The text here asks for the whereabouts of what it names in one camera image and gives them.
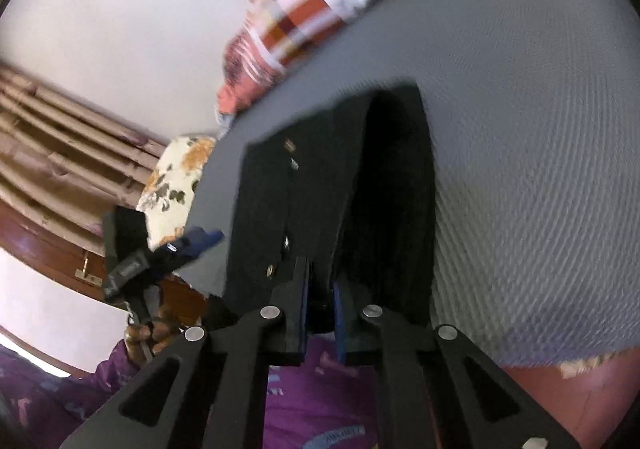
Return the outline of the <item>person left hand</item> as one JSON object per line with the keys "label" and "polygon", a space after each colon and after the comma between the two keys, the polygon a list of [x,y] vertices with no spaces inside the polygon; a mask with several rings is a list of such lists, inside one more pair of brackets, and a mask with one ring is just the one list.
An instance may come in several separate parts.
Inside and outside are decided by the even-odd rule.
{"label": "person left hand", "polygon": [[158,308],[153,325],[128,325],[124,334],[124,343],[129,361],[142,368],[149,361],[144,352],[149,348],[153,356],[175,342],[181,334],[181,322],[177,313],[168,304]]}

